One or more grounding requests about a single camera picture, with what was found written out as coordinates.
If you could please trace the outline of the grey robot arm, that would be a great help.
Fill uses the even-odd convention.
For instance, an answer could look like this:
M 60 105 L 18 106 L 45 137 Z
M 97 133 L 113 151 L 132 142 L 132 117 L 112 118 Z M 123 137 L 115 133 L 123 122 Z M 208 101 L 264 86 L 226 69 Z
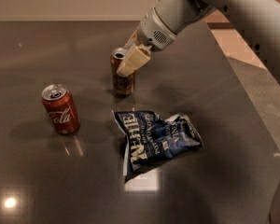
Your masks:
M 160 0 L 127 41 L 117 74 L 127 77 L 188 25 L 220 11 L 280 84 L 280 3 L 275 0 Z

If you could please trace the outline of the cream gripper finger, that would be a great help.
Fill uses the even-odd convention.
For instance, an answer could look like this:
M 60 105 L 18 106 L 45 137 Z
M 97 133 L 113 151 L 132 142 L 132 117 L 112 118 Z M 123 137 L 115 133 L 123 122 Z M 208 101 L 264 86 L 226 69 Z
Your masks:
M 117 74 L 128 77 L 150 61 L 151 46 L 132 45 L 119 65 Z
M 128 41 L 125 43 L 124 48 L 129 49 L 132 46 L 137 46 L 139 44 L 138 39 L 137 39 L 137 34 L 138 31 L 135 30 L 133 34 L 130 36 Z

